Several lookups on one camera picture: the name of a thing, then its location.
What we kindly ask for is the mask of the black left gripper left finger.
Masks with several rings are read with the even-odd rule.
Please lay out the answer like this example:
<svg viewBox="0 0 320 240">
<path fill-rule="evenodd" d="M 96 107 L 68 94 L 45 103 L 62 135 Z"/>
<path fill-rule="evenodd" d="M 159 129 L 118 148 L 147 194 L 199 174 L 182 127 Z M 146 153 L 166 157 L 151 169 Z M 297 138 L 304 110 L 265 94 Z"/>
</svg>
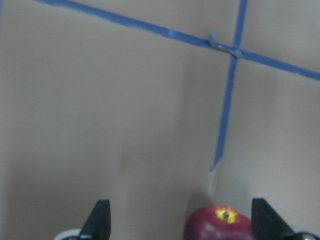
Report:
<svg viewBox="0 0 320 240">
<path fill-rule="evenodd" d="M 80 240 L 108 240 L 111 236 L 111 205 L 98 200 L 79 233 Z"/>
</svg>

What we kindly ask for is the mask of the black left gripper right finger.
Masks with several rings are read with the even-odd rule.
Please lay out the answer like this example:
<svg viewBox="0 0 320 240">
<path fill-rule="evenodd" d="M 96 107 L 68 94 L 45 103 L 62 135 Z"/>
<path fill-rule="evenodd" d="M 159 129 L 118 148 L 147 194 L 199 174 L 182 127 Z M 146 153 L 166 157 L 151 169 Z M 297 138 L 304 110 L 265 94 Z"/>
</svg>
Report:
<svg viewBox="0 0 320 240">
<path fill-rule="evenodd" d="M 257 240 L 297 240 L 299 233 L 264 198 L 251 201 L 251 229 Z"/>
</svg>

